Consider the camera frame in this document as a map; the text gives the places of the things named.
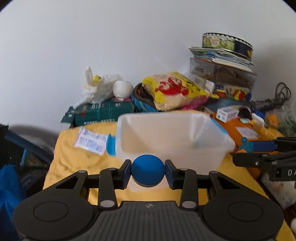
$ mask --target white ball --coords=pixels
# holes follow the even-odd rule
[[[294,234],[296,234],[296,218],[291,222],[291,230]]]
[[[124,100],[131,96],[133,86],[130,82],[117,80],[113,85],[113,94],[116,98]]]

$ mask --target white plastic bag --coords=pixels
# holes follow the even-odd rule
[[[117,80],[122,80],[119,74],[106,74],[100,79],[99,76],[92,75],[91,68],[88,66],[85,71],[87,85],[83,87],[82,97],[73,106],[76,109],[84,103],[97,104],[113,96],[112,87]]]

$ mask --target green box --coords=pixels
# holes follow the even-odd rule
[[[120,115],[134,112],[136,108],[132,101],[109,99],[99,104],[83,104],[76,109],[70,106],[61,122],[76,127],[95,122],[117,121]]]

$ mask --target blue ball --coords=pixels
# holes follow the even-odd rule
[[[134,181],[143,187],[154,187],[161,182],[165,175],[163,162],[153,155],[137,157],[132,166],[131,174]]]

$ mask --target white paper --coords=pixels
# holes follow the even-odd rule
[[[90,152],[103,155],[106,151],[108,135],[97,134],[81,127],[74,147],[80,147]]]
[[[257,133],[248,127],[236,127],[239,133],[247,139],[258,139]]]

